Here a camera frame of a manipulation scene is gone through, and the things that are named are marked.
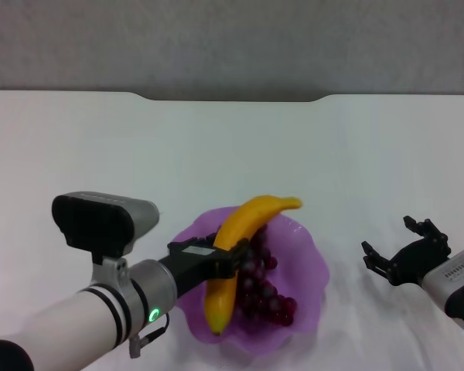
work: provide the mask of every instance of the fruit bowl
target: fruit bowl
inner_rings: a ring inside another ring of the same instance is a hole
[[[173,241],[215,233],[236,208],[224,207],[205,212]],[[297,301],[294,322],[282,327],[261,319],[251,321],[236,310],[225,332],[214,335],[204,316],[206,284],[201,284],[177,301],[177,307],[183,310],[189,330],[196,339],[206,344],[231,342],[252,355],[264,355],[280,347],[290,335],[316,329],[323,292],[329,281],[329,269],[311,235],[301,224],[287,216],[277,215],[268,223],[266,239],[266,246],[278,260],[278,266],[268,272],[268,280],[280,294]]]

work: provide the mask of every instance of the yellow banana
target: yellow banana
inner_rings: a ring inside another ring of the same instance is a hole
[[[230,250],[237,242],[250,240],[256,231],[282,210],[298,209],[301,200],[295,197],[258,196],[231,213],[218,230],[214,246]],[[237,273],[227,280],[209,280],[206,283],[204,312],[211,331],[219,335],[229,324],[234,312]]]

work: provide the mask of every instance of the grapes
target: grapes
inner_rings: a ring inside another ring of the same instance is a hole
[[[260,228],[251,238],[237,278],[237,307],[246,318],[262,318],[275,325],[290,326],[294,322],[297,302],[278,294],[277,288],[266,280],[268,271],[274,270],[277,259],[265,246],[267,226]]]

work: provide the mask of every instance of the black cable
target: black cable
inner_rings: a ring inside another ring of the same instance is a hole
[[[155,330],[154,332],[147,334],[144,338],[142,338],[142,346],[148,345],[150,342],[154,342],[157,338],[165,334],[167,329],[170,326],[170,316],[168,313],[165,313],[165,316],[167,318],[167,322],[165,323],[164,327],[159,328],[158,330]]]

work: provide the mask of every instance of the white tabletop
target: white tabletop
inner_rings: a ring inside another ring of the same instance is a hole
[[[133,94],[0,92],[0,333],[89,283],[53,198],[93,190],[156,203],[160,224],[130,263],[160,258],[201,212],[270,193],[297,196],[332,273],[319,330],[252,359],[169,332],[94,370],[464,369],[464,334],[418,287],[366,270],[360,242],[392,257],[429,217],[464,249],[464,97],[332,96],[314,103],[157,102]]]

